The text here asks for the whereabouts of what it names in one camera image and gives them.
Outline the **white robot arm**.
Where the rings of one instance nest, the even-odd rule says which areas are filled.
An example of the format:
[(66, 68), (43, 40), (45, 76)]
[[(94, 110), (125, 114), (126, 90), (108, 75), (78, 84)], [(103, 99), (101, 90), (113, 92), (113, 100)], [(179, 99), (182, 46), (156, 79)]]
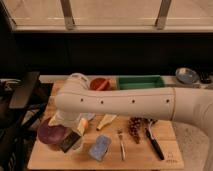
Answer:
[(54, 98), (50, 125), (76, 128), (83, 113), (142, 116), (183, 122), (209, 137), (203, 171), (213, 171), (213, 90), (179, 87), (95, 91), (81, 73), (71, 74)]

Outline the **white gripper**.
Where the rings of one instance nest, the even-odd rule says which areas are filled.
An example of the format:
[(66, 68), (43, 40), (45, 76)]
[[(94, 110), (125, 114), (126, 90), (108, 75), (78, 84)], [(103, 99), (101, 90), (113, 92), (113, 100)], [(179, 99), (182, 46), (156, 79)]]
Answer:
[(50, 119), (49, 126), (62, 125), (64, 127), (70, 128), (72, 131), (82, 135), (82, 131), (79, 129), (79, 124), (81, 121), (81, 116), (79, 114), (68, 114), (62, 111), (57, 111), (56, 114)]

